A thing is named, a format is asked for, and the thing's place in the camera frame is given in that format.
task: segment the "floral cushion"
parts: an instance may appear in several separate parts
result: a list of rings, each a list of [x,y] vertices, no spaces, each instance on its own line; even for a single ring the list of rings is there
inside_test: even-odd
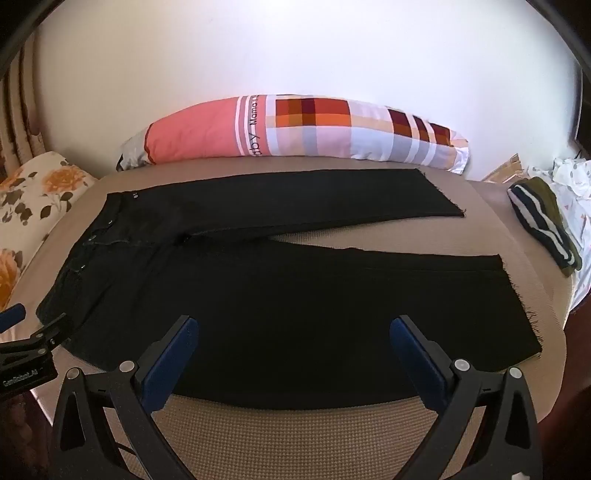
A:
[[[0,311],[49,232],[94,182],[61,155],[48,152],[0,183]]]

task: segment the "folded clothing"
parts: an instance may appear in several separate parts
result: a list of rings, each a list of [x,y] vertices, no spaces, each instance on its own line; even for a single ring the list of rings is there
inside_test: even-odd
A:
[[[582,266],[581,257],[566,233],[556,195],[539,177],[520,180],[507,191],[524,228],[548,250],[565,276]]]
[[[386,106],[249,95],[200,103],[154,122],[123,145],[117,169],[262,155],[397,161],[461,174],[470,152],[457,132]]]

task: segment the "pink pillow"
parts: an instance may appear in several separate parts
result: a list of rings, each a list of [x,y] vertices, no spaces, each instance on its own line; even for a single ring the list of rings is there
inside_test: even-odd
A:
[[[261,155],[357,158],[461,174],[470,153],[458,133],[372,103],[251,95],[200,103],[123,145],[118,170],[192,158]]]

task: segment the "bed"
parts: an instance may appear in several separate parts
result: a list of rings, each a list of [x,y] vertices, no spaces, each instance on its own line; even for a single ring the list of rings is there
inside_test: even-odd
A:
[[[0,341],[25,338],[39,328],[37,305],[52,285],[69,249],[100,211],[109,192],[242,173],[407,167],[342,158],[215,158],[139,168],[104,177],[59,220],[28,265],[10,301],[10,304],[22,303],[27,318],[1,335]],[[462,225],[453,219],[384,222],[318,232],[306,236],[304,242],[410,253],[501,254],[524,305],[538,312],[536,328],[543,341],[543,352],[520,367],[541,420],[552,409],[560,391],[566,360],[562,325],[568,315],[572,281],[562,275],[548,252],[519,224],[506,195],[506,186],[468,182],[446,171],[421,169],[450,200],[466,209],[467,222]],[[433,229],[438,235],[426,235]],[[33,390],[50,421],[66,371],[79,366],[84,372],[96,372],[94,367],[61,347],[54,351],[54,359],[59,377]],[[448,473],[460,468],[478,428],[480,414],[473,416]],[[154,418],[196,478],[359,479],[392,478],[424,437],[434,414],[417,398],[369,407],[284,412],[247,410],[172,396]],[[111,421],[117,441],[127,444],[117,419]],[[289,453],[292,451],[301,454],[292,455]],[[132,471],[142,475],[135,458],[127,453],[124,456]]]

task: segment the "metal screw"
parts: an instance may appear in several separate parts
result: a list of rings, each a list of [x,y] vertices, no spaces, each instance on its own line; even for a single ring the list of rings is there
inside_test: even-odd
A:
[[[133,363],[131,360],[126,360],[119,366],[119,370],[121,370],[124,374],[127,372],[131,372],[134,368],[135,363]]]
[[[460,372],[467,372],[468,370],[470,370],[470,363],[468,363],[467,360],[464,360],[462,358],[456,360],[454,362],[454,365],[456,366],[456,368],[460,371]]]
[[[509,375],[512,376],[513,378],[521,378],[521,377],[523,377],[523,373],[521,372],[521,370],[519,370],[516,367],[511,367],[509,369]]]
[[[79,374],[80,374],[80,370],[78,370],[77,368],[70,368],[68,370],[68,373],[66,373],[66,377],[69,380],[74,380]]]

